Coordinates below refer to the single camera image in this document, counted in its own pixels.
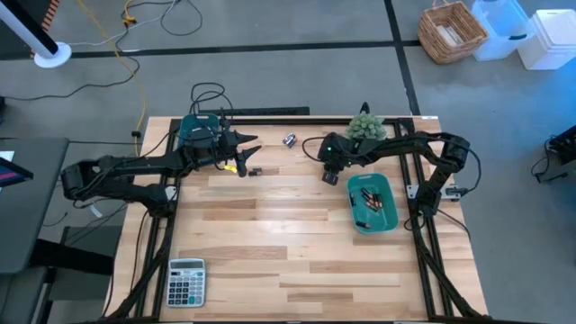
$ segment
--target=calculator keypad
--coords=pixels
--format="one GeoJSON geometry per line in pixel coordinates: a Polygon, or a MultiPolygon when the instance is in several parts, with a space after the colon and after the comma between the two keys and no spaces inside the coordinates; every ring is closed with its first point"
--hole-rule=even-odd
{"type": "Polygon", "coordinates": [[[203,273],[170,276],[168,280],[168,305],[173,307],[199,307],[202,305],[204,297],[203,279],[203,273]]]}

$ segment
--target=small object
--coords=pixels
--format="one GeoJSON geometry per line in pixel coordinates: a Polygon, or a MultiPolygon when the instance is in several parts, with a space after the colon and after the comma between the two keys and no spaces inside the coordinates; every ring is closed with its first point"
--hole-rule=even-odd
{"type": "Polygon", "coordinates": [[[238,170],[236,169],[235,166],[224,166],[224,170],[229,170],[229,171],[232,171],[234,173],[238,172],[238,170]]]}
{"type": "Polygon", "coordinates": [[[360,191],[362,191],[363,194],[367,194],[368,196],[372,197],[372,194],[368,191],[368,189],[362,187],[360,188],[360,191]]]}
{"type": "Polygon", "coordinates": [[[206,294],[204,260],[182,258],[170,260],[167,304],[168,307],[197,308],[204,305],[206,294]]]}
{"type": "Polygon", "coordinates": [[[366,206],[368,206],[368,208],[370,208],[374,212],[378,212],[378,209],[374,206],[373,202],[366,202],[366,206]]]}
{"type": "Polygon", "coordinates": [[[248,171],[248,176],[261,176],[262,167],[254,167],[251,171],[248,171]]]}
{"type": "Polygon", "coordinates": [[[282,140],[282,142],[283,142],[284,144],[286,144],[286,146],[287,146],[288,148],[291,149],[291,148],[294,146],[294,144],[296,143],[296,140],[298,140],[298,139],[296,139],[296,135],[294,135],[293,133],[290,133],[290,134],[288,134],[288,136],[286,136],[286,137],[282,140]]]}
{"type": "Polygon", "coordinates": [[[359,221],[359,220],[356,222],[356,226],[360,226],[361,228],[367,229],[367,230],[370,229],[370,224],[367,224],[367,223],[365,223],[363,221],[359,221]]]}
{"type": "Polygon", "coordinates": [[[352,207],[356,206],[356,199],[354,198],[354,194],[350,193],[350,204],[352,207]]]}
{"type": "Polygon", "coordinates": [[[370,202],[372,200],[372,196],[366,193],[362,193],[362,198],[364,198],[367,202],[370,202]]]}

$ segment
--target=white bin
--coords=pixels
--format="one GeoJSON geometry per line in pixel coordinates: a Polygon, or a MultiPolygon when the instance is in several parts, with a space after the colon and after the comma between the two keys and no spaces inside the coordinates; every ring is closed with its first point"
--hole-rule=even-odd
{"type": "Polygon", "coordinates": [[[530,22],[535,37],[518,48],[526,69],[557,69],[576,57],[576,12],[538,10],[530,22]]]}
{"type": "Polygon", "coordinates": [[[472,13],[490,34],[474,52],[479,61],[505,59],[534,36],[528,17],[516,0],[476,0],[472,13]]]}

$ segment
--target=black floor stripe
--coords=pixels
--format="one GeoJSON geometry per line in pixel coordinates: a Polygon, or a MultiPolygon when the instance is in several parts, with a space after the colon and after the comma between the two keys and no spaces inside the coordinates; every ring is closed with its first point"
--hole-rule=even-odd
{"type": "Polygon", "coordinates": [[[418,106],[418,99],[416,98],[416,91],[414,90],[414,84],[412,83],[412,76],[410,75],[410,67],[408,66],[406,52],[404,51],[404,46],[419,46],[420,41],[402,41],[400,35],[400,27],[398,27],[398,21],[396,20],[396,13],[394,12],[392,0],[384,0],[384,4],[386,5],[386,13],[388,13],[388,21],[390,22],[392,39],[394,40],[394,48],[396,49],[396,55],[398,56],[398,63],[400,64],[400,72],[402,74],[404,88],[406,89],[406,96],[408,97],[410,111],[414,115],[421,115],[420,108],[418,106]]]}
{"type": "MultiPolygon", "coordinates": [[[[394,42],[390,40],[375,41],[335,41],[322,43],[299,43],[299,44],[277,44],[277,45],[248,45],[248,46],[215,46],[205,48],[184,48],[184,49],[143,49],[137,52],[122,53],[131,57],[141,56],[162,56],[162,55],[188,55],[188,54],[214,54],[214,53],[242,53],[242,52],[262,52],[262,51],[282,51],[282,50],[341,50],[341,49],[371,49],[393,47],[394,42]]],[[[109,58],[114,52],[80,52],[73,53],[74,59],[88,58],[109,58]]]]}

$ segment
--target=succulent plant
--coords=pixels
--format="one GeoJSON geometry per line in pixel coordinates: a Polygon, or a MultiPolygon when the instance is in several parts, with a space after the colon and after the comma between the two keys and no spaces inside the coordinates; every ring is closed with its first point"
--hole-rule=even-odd
{"type": "Polygon", "coordinates": [[[346,128],[346,135],[350,139],[384,139],[387,134],[382,122],[383,118],[360,112],[346,128]]]}

